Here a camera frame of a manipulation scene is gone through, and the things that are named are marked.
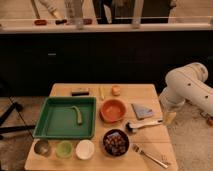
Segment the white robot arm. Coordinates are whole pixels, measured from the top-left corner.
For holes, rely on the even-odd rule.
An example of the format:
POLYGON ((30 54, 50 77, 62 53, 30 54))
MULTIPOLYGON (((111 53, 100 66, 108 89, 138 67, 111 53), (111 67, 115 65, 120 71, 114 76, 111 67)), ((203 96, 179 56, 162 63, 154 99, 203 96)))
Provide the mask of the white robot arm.
POLYGON ((173 121, 186 100, 213 117, 213 88, 205 84, 207 78, 206 66, 198 62, 175 68, 166 74, 166 87, 159 95, 165 125, 173 121))

